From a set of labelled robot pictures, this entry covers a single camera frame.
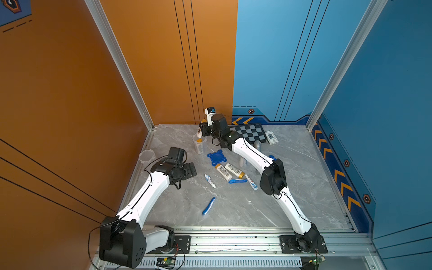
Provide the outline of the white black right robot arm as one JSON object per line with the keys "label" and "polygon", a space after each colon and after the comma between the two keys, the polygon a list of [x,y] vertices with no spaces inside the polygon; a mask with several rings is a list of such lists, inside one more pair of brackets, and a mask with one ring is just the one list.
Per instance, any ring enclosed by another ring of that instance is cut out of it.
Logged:
{"label": "white black right robot arm", "polygon": [[242,134],[231,130],[223,114],[211,112],[199,126],[203,136],[218,140],[221,148],[227,148],[244,158],[261,174],[261,190],[277,200],[288,217],[295,235],[295,248],[302,253],[318,252],[321,234],[317,226],[302,212],[293,198],[286,179],[283,162],[264,155],[252,146]]}

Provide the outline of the clear plastic container back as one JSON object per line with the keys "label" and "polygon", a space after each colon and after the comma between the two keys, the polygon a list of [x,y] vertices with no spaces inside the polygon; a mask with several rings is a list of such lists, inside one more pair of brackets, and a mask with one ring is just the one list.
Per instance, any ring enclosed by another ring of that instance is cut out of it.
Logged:
{"label": "clear plastic container back", "polygon": [[192,140],[193,140],[193,143],[194,143],[194,146],[195,146],[195,151],[198,154],[203,154],[204,153],[204,145],[205,145],[205,142],[207,140],[206,137],[202,138],[203,142],[198,143],[198,142],[195,141],[196,140],[196,134],[195,134],[195,135],[193,135]]}

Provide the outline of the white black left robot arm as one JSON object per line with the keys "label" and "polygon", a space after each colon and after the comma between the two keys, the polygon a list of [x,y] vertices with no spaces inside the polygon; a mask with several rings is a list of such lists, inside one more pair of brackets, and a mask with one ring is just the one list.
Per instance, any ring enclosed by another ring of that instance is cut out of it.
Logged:
{"label": "white black left robot arm", "polygon": [[167,253],[176,248],[174,229],[156,225],[143,229],[145,220],[161,194],[170,186],[181,187],[181,181],[197,175],[193,163],[176,165],[157,163],[135,197],[114,217],[106,217],[100,226],[102,261],[136,268],[144,255],[160,249]]}

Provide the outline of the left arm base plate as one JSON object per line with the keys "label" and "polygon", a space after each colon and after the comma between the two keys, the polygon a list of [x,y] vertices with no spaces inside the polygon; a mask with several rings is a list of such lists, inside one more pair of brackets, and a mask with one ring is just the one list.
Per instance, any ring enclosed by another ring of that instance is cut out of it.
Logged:
{"label": "left arm base plate", "polygon": [[182,250],[185,254],[190,252],[191,236],[189,235],[174,235],[174,242],[172,247],[158,247],[149,252],[149,254],[172,254],[175,255],[177,248]]}

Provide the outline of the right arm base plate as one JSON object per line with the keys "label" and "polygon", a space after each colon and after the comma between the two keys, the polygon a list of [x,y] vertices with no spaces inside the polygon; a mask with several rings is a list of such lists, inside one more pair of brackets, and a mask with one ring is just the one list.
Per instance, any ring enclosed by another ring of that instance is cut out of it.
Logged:
{"label": "right arm base plate", "polygon": [[327,254],[329,252],[325,239],[321,235],[309,247],[301,247],[300,240],[294,235],[281,235],[279,241],[283,254],[314,254],[315,252]]}

